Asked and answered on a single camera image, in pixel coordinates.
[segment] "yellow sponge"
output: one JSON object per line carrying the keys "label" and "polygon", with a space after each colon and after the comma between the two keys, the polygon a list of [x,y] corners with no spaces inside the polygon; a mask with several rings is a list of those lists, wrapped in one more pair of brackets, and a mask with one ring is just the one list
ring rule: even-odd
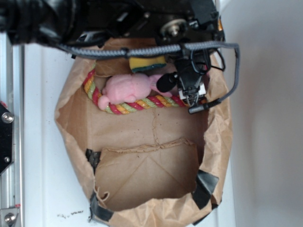
{"label": "yellow sponge", "polygon": [[129,66],[132,72],[152,70],[161,68],[166,65],[165,57],[159,56],[155,58],[130,58]]}

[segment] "pink plush toy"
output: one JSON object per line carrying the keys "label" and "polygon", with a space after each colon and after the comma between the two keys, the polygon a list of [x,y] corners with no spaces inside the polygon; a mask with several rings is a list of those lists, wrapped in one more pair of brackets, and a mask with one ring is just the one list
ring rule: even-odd
{"label": "pink plush toy", "polygon": [[151,90],[159,94],[171,97],[170,92],[162,93],[157,87],[157,81],[162,75],[148,77],[143,73],[133,75],[115,75],[108,79],[106,86],[102,90],[102,96],[98,100],[98,106],[105,110],[109,103],[133,103],[138,99],[146,98]]}

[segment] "rope toy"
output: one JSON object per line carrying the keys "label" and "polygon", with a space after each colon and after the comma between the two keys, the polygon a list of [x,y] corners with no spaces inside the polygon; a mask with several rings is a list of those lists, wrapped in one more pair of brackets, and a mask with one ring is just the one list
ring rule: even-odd
{"label": "rope toy", "polygon": [[[102,96],[99,89],[96,87],[94,82],[96,72],[95,69],[91,70],[83,82],[83,87],[85,93],[88,95],[89,99],[98,106],[98,99]],[[121,103],[118,105],[109,104],[104,110],[111,114],[129,114],[136,112],[137,110],[156,108],[156,107],[185,107],[185,104],[179,97],[172,96],[163,97],[161,95],[148,96],[147,98],[140,99],[134,103]]]}

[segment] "black bracket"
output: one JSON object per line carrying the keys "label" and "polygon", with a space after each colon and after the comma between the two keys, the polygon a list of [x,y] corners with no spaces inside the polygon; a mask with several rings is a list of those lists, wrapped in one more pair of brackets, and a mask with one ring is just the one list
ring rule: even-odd
{"label": "black bracket", "polygon": [[0,104],[0,174],[13,162],[14,115]]}

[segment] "paper bag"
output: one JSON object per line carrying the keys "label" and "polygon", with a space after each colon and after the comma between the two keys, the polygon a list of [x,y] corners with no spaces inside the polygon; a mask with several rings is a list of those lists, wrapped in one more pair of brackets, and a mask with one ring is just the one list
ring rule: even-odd
{"label": "paper bag", "polygon": [[[153,40],[112,39],[104,49],[151,45]],[[213,56],[212,64],[217,64]],[[131,73],[126,59],[96,64],[77,58],[55,110],[92,215],[113,227],[184,227],[209,214],[222,200],[230,155],[229,100],[193,115],[187,107],[109,114],[83,89],[93,68],[99,89],[108,76]],[[157,71],[172,70],[168,65]],[[212,101],[227,87],[221,71],[211,69],[209,78],[207,99]]]}

